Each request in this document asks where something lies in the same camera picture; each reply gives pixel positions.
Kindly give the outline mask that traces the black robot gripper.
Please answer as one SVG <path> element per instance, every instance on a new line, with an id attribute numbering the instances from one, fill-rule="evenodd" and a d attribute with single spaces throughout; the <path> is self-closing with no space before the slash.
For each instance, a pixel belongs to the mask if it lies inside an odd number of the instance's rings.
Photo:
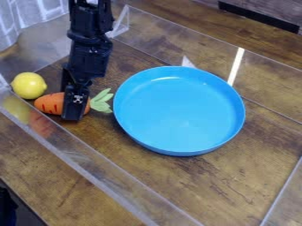
<path id="1" fill-rule="evenodd" d="M 113 43 L 105 34 L 85 37 L 80 33 L 68 31 L 72 40 L 68 62 L 62 65 L 60 91 L 64 92 L 61 118 L 78 121 L 88 103 L 88 86 L 92 79 L 105 76 L 108 58 Z"/>

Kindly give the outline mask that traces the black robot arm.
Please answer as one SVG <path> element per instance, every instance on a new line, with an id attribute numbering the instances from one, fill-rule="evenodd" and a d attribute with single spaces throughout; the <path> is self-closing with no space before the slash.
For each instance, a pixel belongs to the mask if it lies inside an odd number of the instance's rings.
<path id="1" fill-rule="evenodd" d="M 105 76 L 113 44 L 105 33 L 113 30 L 110 0 L 68 0 L 70 39 L 68 62 L 62 65 L 64 120 L 80 120 L 88 104 L 92 79 Z"/>

